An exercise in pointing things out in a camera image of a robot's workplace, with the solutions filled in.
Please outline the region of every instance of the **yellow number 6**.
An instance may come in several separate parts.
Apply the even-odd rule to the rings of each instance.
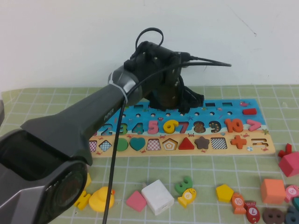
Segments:
[[[176,120],[169,120],[166,121],[163,125],[164,132],[167,134],[172,134],[176,130],[176,127],[178,126],[178,122]]]

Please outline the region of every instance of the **orange cube block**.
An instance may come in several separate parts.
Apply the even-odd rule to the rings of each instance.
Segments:
[[[264,179],[261,193],[264,203],[282,204],[286,197],[284,182],[282,180]]]

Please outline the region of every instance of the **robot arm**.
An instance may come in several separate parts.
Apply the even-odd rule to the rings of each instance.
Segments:
[[[230,66],[212,60],[188,63],[198,58],[160,45],[142,42],[109,76],[106,87],[58,114],[29,120],[0,138],[3,223],[46,224],[74,204],[86,183],[86,164],[93,162],[89,139],[124,101],[134,105],[147,98],[152,108],[177,108],[185,113],[190,107],[202,106],[203,96],[184,86],[181,67]]]

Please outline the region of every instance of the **orange fish toy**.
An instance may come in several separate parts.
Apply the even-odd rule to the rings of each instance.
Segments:
[[[246,209],[244,209],[244,198],[238,192],[235,192],[232,196],[232,206],[234,208],[234,214],[246,214]]]

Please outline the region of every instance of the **pink arrow piece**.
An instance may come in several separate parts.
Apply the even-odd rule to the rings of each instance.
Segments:
[[[260,122],[257,122],[255,120],[250,120],[250,119],[248,119],[246,123],[251,125],[251,127],[248,129],[250,132],[255,131],[256,129],[260,128],[262,125]]]

